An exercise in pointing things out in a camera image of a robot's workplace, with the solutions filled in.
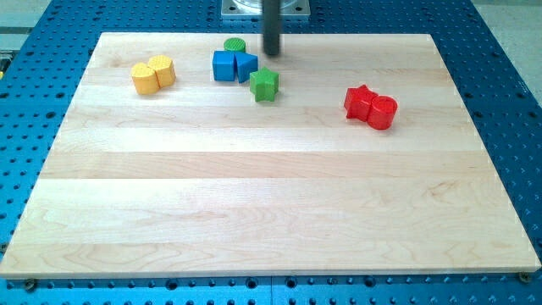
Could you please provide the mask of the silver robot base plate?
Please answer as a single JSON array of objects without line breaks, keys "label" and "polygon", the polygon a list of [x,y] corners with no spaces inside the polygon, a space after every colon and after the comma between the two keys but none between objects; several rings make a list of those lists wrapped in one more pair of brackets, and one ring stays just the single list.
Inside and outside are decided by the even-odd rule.
[{"label": "silver robot base plate", "polygon": [[[308,19],[311,16],[309,0],[280,0],[279,14],[283,19]],[[262,16],[262,0],[221,0],[222,19],[255,19]]]}]

